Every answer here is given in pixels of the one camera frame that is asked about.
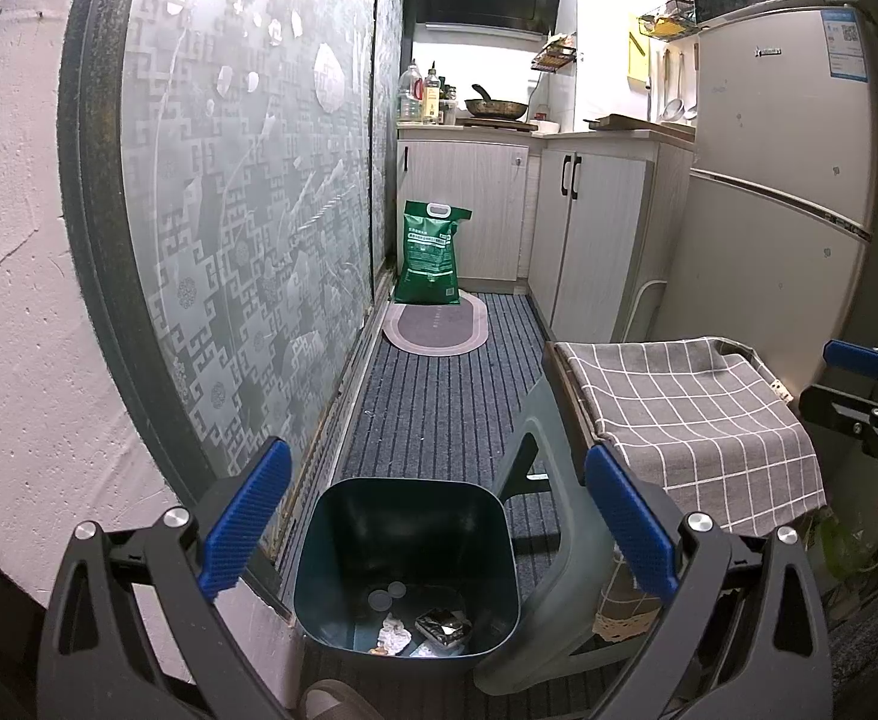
plastic stool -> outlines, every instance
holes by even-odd
[[[529,476],[538,456],[546,474]],[[630,658],[645,637],[576,654],[592,638],[599,593],[613,571],[613,537],[586,488],[579,484],[555,395],[546,377],[525,399],[493,492],[514,495],[552,490],[559,514],[559,554],[522,605],[519,627],[475,669],[477,688],[490,695],[518,693]]]

green plastic bag on floor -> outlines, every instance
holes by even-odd
[[[459,277],[452,239],[459,222],[472,212],[440,203],[405,204],[402,276],[395,287],[396,303],[458,305]]]

countertop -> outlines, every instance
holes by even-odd
[[[541,135],[538,132],[519,132],[496,127],[446,127],[442,124],[397,124],[399,140],[471,141],[482,143],[509,143],[510,145],[538,145],[549,148],[551,141],[655,141],[695,151],[695,143],[649,129],[622,129],[585,132],[557,132]]]

gray plaid tablecloth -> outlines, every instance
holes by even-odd
[[[682,512],[765,536],[826,504],[819,464],[781,383],[748,346],[726,338],[666,343],[560,343],[595,440],[608,440]],[[634,584],[615,550],[595,632],[620,641],[648,630],[658,599]]]

trash bin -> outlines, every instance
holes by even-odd
[[[404,584],[378,610],[370,595]],[[519,622],[519,584],[501,502],[485,488],[421,479],[349,479],[319,499],[298,562],[298,621],[313,640],[352,665],[421,673],[466,670],[504,643]],[[425,641],[419,615],[459,610],[472,624],[461,655],[410,658]],[[399,656],[378,656],[387,614],[412,643]]]

